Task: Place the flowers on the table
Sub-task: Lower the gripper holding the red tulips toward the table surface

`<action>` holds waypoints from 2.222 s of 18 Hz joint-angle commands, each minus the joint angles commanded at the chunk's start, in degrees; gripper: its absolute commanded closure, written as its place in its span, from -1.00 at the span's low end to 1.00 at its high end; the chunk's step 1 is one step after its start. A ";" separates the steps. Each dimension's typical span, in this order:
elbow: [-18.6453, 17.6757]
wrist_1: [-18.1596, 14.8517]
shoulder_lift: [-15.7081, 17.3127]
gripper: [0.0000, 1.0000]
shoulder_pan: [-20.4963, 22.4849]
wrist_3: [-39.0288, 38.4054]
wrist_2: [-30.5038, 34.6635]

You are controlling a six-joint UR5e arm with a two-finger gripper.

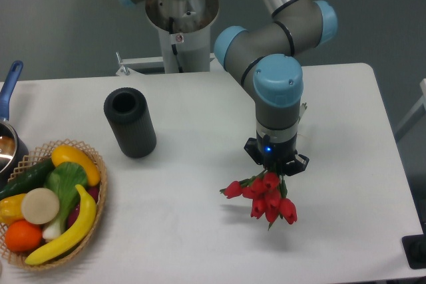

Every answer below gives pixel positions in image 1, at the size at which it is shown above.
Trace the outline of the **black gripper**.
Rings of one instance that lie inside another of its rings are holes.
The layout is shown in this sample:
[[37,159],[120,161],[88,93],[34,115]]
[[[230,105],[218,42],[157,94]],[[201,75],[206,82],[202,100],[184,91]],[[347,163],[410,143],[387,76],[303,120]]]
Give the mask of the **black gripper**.
[[272,142],[272,138],[265,135],[261,138],[249,138],[244,150],[257,165],[267,168],[284,166],[281,175],[294,176],[306,170],[310,159],[302,154],[296,154],[296,136],[285,142]]

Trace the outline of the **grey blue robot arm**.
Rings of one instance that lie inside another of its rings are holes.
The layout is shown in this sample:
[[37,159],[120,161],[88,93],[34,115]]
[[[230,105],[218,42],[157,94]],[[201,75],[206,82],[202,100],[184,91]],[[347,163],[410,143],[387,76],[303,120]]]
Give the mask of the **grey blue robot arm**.
[[215,41],[210,28],[218,0],[119,0],[145,4],[157,29],[167,73],[208,71],[215,57],[256,107],[256,137],[245,149],[255,163],[280,176],[303,172],[309,162],[296,149],[305,110],[302,68],[295,55],[332,39],[337,17],[325,1],[264,0],[272,22],[256,30],[232,26]]

